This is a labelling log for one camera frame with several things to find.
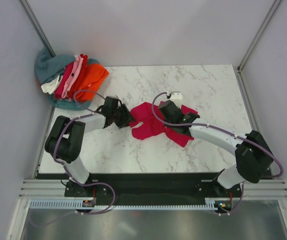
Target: gray wall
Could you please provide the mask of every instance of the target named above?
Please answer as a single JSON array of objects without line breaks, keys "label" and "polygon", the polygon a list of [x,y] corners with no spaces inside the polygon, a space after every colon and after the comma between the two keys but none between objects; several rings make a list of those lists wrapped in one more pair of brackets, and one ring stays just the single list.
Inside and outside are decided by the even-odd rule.
[{"label": "gray wall", "polygon": [[17,0],[0,0],[0,240],[32,174],[50,105],[34,74],[42,44]]},{"label": "gray wall", "polygon": [[243,71],[260,128],[284,166],[287,183],[287,0]]},{"label": "gray wall", "polygon": [[236,66],[273,3],[273,0],[27,1],[57,54],[85,53],[104,66]]}]

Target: orange garment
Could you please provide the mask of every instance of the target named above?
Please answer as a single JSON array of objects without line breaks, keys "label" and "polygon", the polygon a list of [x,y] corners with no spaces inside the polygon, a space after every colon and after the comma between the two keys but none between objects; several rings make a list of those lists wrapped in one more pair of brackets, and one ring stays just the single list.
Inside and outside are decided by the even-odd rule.
[{"label": "orange garment", "polygon": [[79,90],[79,87],[83,83],[85,75],[86,75],[88,56],[80,54],[80,57],[83,58],[82,66],[81,66],[81,70],[79,72],[77,80],[74,82],[74,84],[72,85],[72,87],[68,93],[68,98],[70,98],[70,99],[74,98],[75,92],[77,92]]},{"label": "orange garment", "polygon": [[[78,90],[91,90],[97,92],[100,85],[109,75],[109,72],[100,64],[93,63],[87,66],[84,79],[78,88]],[[96,94],[88,91],[79,92],[76,95],[76,99],[79,102],[91,101]]]}]

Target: reflective floor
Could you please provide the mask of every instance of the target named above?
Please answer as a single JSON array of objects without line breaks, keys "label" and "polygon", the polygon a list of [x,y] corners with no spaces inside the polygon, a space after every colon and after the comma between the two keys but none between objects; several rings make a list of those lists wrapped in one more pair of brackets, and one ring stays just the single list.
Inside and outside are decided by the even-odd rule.
[{"label": "reflective floor", "polygon": [[[71,210],[31,209],[35,224]],[[287,240],[276,201],[243,201],[231,216],[200,210],[112,210],[71,214],[44,228],[26,223],[22,240]]]}]

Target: dark red cloth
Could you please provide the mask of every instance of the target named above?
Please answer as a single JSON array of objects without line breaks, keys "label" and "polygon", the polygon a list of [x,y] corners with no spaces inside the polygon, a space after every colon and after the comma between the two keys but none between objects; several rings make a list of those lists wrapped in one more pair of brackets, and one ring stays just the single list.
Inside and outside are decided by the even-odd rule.
[{"label": "dark red cloth", "polygon": [[[165,120],[162,113],[159,111],[156,105],[153,106],[154,111],[159,118]],[[187,113],[195,113],[198,112],[186,107],[184,105],[181,106],[181,111],[183,114]],[[176,144],[180,145],[181,147],[185,147],[189,140],[194,140],[193,137],[182,135],[171,128],[165,127],[165,125],[160,122],[158,119],[155,118],[152,111],[152,104],[148,102],[144,102],[139,106],[134,107],[130,111],[131,115],[134,117],[135,121],[129,122],[129,126],[132,128],[132,136],[136,139],[144,140],[152,136],[157,136],[159,134],[165,133],[166,136],[173,140]],[[139,122],[143,122],[143,124],[139,127],[135,127]]]}]

